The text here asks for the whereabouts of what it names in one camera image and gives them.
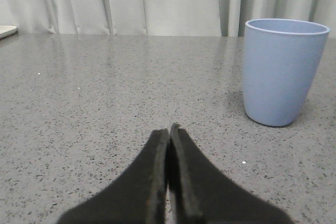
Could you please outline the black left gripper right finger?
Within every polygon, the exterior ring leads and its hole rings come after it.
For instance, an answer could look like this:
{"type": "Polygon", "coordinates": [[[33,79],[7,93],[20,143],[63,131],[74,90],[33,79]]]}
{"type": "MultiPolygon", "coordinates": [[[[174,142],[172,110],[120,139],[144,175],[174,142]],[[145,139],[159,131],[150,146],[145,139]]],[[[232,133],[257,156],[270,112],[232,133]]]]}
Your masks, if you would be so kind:
{"type": "Polygon", "coordinates": [[[170,130],[170,192],[176,223],[293,222],[225,176],[177,123],[170,130]]]}

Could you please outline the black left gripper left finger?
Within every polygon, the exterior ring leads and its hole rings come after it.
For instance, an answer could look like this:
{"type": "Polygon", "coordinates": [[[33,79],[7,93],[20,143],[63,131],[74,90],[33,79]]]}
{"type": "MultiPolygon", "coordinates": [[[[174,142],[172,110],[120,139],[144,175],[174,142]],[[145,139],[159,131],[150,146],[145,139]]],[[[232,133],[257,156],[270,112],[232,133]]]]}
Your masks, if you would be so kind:
{"type": "Polygon", "coordinates": [[[164,223],[167,129],[152,131],[131,165],[108,187],[66,211],[58,223],[164,223]]]}

